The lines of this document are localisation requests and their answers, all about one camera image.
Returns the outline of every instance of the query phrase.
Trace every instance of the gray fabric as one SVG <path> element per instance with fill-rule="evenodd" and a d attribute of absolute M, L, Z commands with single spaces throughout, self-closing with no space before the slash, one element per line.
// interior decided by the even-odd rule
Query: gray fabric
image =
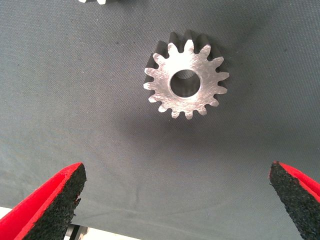
<path fill-rule="evenodd" d="M 82 161 L 75 224 L 142 240 L 299 240 L 274 160 L 320 180 L 320 1 L 0 4 L 0 206 Z M 159 40 L 209 35 L 231 77 L 205 117 L 149 103 Z"/>

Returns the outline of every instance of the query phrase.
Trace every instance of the gear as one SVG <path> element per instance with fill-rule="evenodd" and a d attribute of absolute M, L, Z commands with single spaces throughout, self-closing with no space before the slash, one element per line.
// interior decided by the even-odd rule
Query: gear
<path fill-rule="evenodd" d="M 79 0 L 79 2 L 81 2 L 81 3 L 85 3 L 87 0 Z M 106 4 L 106 1 L 107 0 L 97 0 L 97 2 L 98 2 L 98 4 Z"/>
<path fill-rule="evenodd" d="M 208 40 L 200 51 L 195 53 L 195 43 L 192 39 L 186 41 L 183 52 L 178 51 L 181 42 L 172 39 L 178 39 L 178 36 L 175 33 L 171 34 L 170 43 L 167 45 L 169 57 L 165 58 L 166 54 L 154 53 L 152 57 L 158 68 L 147 67 L 144 70 L 153 78 L 153 81 L 143 85 L 145 89 L 155 91 L 155 94 L 149 97 L 149 102 L 162 102 L 159 112 L 172 109 L 171 116 L 174 119 L 180 112 L 184 112 L 185 117 L 190 120 L 194 110 L 204 116 L 207 114 L 205 105 L 219 105 L 214 95 L 227 92 L 218 82 L 227 79 L 229 73 L 216 71 L 224 58 L 220 56 L 208 60 L 212 51 Z M 186 70 L 192 71 L 194 75 L 188 79 L 180 78 L 179 75 Z"/>

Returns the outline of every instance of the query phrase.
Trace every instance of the partial gear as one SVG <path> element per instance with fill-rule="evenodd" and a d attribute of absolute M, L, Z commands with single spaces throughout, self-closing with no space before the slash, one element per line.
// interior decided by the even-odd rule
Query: partial gear
<path fill-rule="evenodd" d="M 229 73 L 216 71 L 224 61 L 222 56 L 208 60 L 212 48 L 206 36 L 202 35 L 197 38 L 198 42 L 195 41 L 197 46 L 200 45 L 198 53 L 195 53 L 192 39 L 188 39 L 184 47 L 178 39 L 174 32 L 171 33 L 170 43 L 167 45 L 168 58 L 159 53 L 153 54 L 158 68 L 145 68 L 144 72 L 153 81 L 146 82 L 143 87 L 155 91 L 149 97 L 149 102 L 162 102 L 159 112 L 172 109 L 171 116 L 174 119 L 180 112 L 184 112 L 185 117 L 190 120 L 194 110 L 204 116 L 207 114 L 205 105 L 219 105 L 214 95 L 225 94 L 227 89 L 219 86 L 218 82 L 227 79 Z M 179 52 L 178 48 L 183 48 L 183 52 Z M 177 77 L 186 70 L 192 71 L 194 75 L 188 79 Z"/>
<path fill-rule="evenodd" d="M 81 2 L 81 3 L 85 3 L 87 0 L 79 0 L 79 2 Z M 106 1 L 107 0 L 97 0 L 97 2 L 98 2 L 98 4 L 106 4 Z"/>

